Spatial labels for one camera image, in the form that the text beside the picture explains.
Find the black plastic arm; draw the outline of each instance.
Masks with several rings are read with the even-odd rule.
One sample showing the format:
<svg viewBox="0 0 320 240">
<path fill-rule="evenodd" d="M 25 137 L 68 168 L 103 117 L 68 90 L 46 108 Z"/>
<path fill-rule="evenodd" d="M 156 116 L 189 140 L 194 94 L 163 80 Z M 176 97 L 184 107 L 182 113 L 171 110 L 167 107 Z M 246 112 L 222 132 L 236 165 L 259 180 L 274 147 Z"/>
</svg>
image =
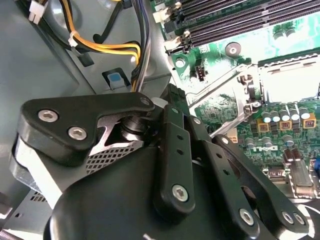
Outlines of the black plastic arm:
<svg viewBox="0 0 320 240">
<path fill-rule="evenodd" d="M 183 113 L 172 105 L 163 110 L 160 154 L 153 204 L 168 222 L 178 223 L 195 206 L 190 136 Z"/>
<path fill-rule="evenodd" d="M 276 238 L 280 239 L 286 233 L 309 232 L 306 217 L 254 166 L 236 144 L 224 135 L 215 136 L 212 142 L 224 149 L 231 163 L 238 169 L 238 181 L 252 191 L 261 220 Z M 298 221 L 297 214 L 304 224 Z"/>
<path fill-rule="evenodd" d="M 120 93 L 35 99 L 21 107 L 18 134 L 29 146 L 46 154 L 64 166 L 81 165 L 97 143 L 98 120 L 109 116 L 110 132 L 124 117 L 146 116 L 155 108 L 141 93 Z M 46 122 L 39 118 L 41 110 L 54 111 L 58 119 Z M 72 127 L 85 130 L 79 141 L 68 135 Z"/>
<path fill-rule="evenodd" d="M 232 239 L 256 239 L 260 225 L 223 149 L 208 141 L 199 119 L 189 116 L 187 122 L 192 129 L 192 158 L 201 159 L 214 205 L 220 209 L 222 226 Z"/>
</svg>

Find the perforated metal plate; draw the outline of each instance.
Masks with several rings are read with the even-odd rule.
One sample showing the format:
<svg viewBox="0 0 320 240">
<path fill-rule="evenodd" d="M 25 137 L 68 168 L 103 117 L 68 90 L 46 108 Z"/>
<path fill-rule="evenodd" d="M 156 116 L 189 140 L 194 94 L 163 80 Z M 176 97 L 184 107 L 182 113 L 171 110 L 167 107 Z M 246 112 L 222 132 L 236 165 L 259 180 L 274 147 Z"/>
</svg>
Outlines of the perforated metal plate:
<svg viewBox="0 0 320 240">
<path fill-rule="evenodd" d="M 92 174 L 108 166 L 109 164 L 112 164 L 114 161 L 124 157 L 125 155 L 128 155 L 133 151 L 141 148 L 142 146 L 142 141 L 135 141 L 128 147 L 114 147 L 92 155 L 87 159 L 85 165 L 86 173 Z"/>
</svg>

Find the white cable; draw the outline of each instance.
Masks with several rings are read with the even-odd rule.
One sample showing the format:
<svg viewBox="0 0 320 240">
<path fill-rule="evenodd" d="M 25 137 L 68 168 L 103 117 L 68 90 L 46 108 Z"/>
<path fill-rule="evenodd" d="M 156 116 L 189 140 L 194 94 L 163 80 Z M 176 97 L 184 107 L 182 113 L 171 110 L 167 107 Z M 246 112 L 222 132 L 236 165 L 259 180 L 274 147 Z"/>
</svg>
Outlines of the white cable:
<svg viewBox="0 0 320 240">
<path fill-rule="evenodd" d="M 308 205 L 304 205 L 304 204 L 301 204 L 302 206 L 304 206 L 305 208 L 308 208 L 312 211 L 314 211 L 315 213 L 319 214 L 320 215 L 320 211 L 318 209 L 315 209 L 314 207 L 312 206 L 308 206 Z"/>
</svg>

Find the screw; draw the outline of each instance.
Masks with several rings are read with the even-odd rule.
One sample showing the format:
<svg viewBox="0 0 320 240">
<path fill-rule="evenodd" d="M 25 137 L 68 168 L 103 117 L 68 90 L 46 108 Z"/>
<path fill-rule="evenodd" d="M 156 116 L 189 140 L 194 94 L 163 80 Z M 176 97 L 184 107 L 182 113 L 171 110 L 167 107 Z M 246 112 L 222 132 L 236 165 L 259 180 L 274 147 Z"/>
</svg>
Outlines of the screw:
<svg viewBox="0 0 320 240">
<path fill-rule="evenodd" d="M 78 140 L 78 141 L 82 141 L 82 140 L 86 139 L 86 137 L 87 137 L 86 131 L 83 128 L 77 127 L 77 126 L 71 127 L 68 130 L 68 134 L 69 134 L 70 138 L 72 138 L 74 140 Z"/>
<path fill-rule="evenodd" d="M 175 112 L 176 114 L 179 113 L 179 111 L 178 111 L 176 108 L 172 107 L 171 109 L 172 109 L 172 111 Z"/>
<path fill-rule="evenodd" d="M 150 102 L 148 101 L 148 99 L 146 99 L 145 97 L 141 97 L 140 101 L 144 104 L 144 105 L 150 105 Z"/>
<path fill-rule="evenodd" d="M 55 111 L 44 109 L 38 113 L 39 119 L 47 123 L 53 123 L 58 120 L 58 114 Z"/>
<path fill-rule="evenodd" d="M 173 196 L 180 202 L 186 202 L 189 198 L 187 190 L 181 185 L 174 185 L 172 187 Z"/>
<path fill-rule="evenodd" d="M 201 121 L 200 121 L 198 118 L 196 118 L 196 117 L 193 119 L 193 121 L 194 121 L 196 124 L 201 124 Z"/>
<path fill-rule="evenodd" d="M 183 68 L 185 66 L 185 64 L 186 64 L 186 62 L 182 58 L 178 58 L 175 61 L 175 65 L 176 65 L 177 68 Z"/>
<path fill-rule="evenodd" d="M 225 137 L 222 137 L 221 140 L 222 140 L 222 142 L 224 142 L 225 144 L 228 144 L 228 143 L 229 143 L 228 139 L 226 139 Z"/>
<path fill-rule="evenodd" d="M 248 212 L 244 208 L 240 208 L 239 214 L 242 220 L 249 226 L 252 226 L 255 223 L 254 218 L 251 216 L 250 212 Z"/>
<path fill-rule="evenodd" d="M 294 212 L 293 215 L 294 215 L 295 219 L 298 220 L 299 223 L 301 223 L 302 225 L 306 224 L 304 219 L 298 213 Z"/>
<path fill-rule="evenodd" d="M 235 47 L 230 48 L 229 53 L 235 54 L 237 52 L 237 49 Z"/>
<path fill-rule="evenodd" d="M 261 106 L 261 103 L 258 102 L 258 101 L 254 101 L 254 102 L 251 103 L 251 106 L 252 106 L 253 108 L 259 108 L 259 107 Z"/>
<path fill-rule="evenodd" d="M 292 217 L 289 215 L 289 213 L 287 213 L 286 211 L 282 212 L 282 216 L 284 217 L 284 219 L 290 223 L 290 224 L 294 224 L 294 220 L 292 219 Z"/>
</svg>

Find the capacitor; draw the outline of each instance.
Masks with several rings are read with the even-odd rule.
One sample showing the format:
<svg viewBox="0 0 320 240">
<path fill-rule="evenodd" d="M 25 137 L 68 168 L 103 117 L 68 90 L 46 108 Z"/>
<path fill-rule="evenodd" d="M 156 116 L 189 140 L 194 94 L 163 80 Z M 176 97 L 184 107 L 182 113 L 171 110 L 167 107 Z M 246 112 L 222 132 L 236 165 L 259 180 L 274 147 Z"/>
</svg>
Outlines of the capacitor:
<svg viewBox="0 0 320 240">
<path fill-rule="evenodd" d="M 296 30 L 294 28 L 289 28 L 286 32 L 285 35 L 287 38 L 292 38 L 295 36 Z"/>
<path fill-rule="evenodd" d="M 286 162 L 293 162 L 294 161 L 294 156 L 293 156 L 290 149 L 284 150 L 284 160 Z"/>
<path fill-rule="evenodd" d="M 300 108 L 299 108 L 299 112 L 300 112 L 300 117 L 301 117 L 302 119 L 308 119 L 308 118 L 310 118 L 309 110 L 308 110 L 306 107 L 304 107 L 304 106 L 300 107 Z"/>
<path fill-rule="evenodd" d="M 268 124 L 268 123 L 271 122 L 271 115 L 270 115 L 270 113 L 264 111 L 264 112 L 261 114 L 261 116 L 262 116 L 262 120 L 263 120 L 264 123 Z"/>
<path fill-rule="evenodd" d="M 292 147 L 293 145 L 295 145 L 294 139 L 290 135 L 283 136 L 282 140 L 284 142 L 284 145 L 287 147 Z"/>
<path fill-rule="evenodd" d="M 255 147 L 255 141 L 252 138 L 246 138 L 245 144 L 248 149 L 253 149 Z"/>
<path fill-rule="evenodd" d="M 301 154 L 298 149 L 292 149 L 292 155 L 295 161 L 301 161 Z"/>
<path fill-rule="evenodd" d="M 279 116 L 279 113 L 277 111 L 272 111 L 270 112 L 270 115 L 271 115 L 271 118 L 272 118 L 272 121 L 277 123 L 280 121 L 280 116 Z"/>
<path fill-rule="evenodd" d="M 268 136 L 262 138 L 262 144 L 265 148 L 270 148 L 273 146 L 271 138 Z"/>
<path fill-rule="evenodd" d="M 273 35 L 273 38 L 274 38 L 275 43 L 276 43 L 277 46 L 281 47 L 281 46 L 285 45 L 286 38 L 285 38 L 283 32 L 281 32 L 281 31 L 276 32 Z"/>
<path fill-rule="evenodd" d="M 281 110 L 281 111 L 280 111 L 280 118 L 281 118 L 281 120 L 284 121 L 284 122 L 290 120 L 290 116 L 289 116 L 287 110 Z"/>
<path fill-rule="evenodd" d="M 297 112 L 297 110 L 295 108 L 291 108 L 289 112 L 290 112 L 290 115 L 291 115 L 291 119 L 293 121 L 300 119 L 300 116 L 299 116 L 299 114 L 298 114 L 298 112 Z"/>
</svg>

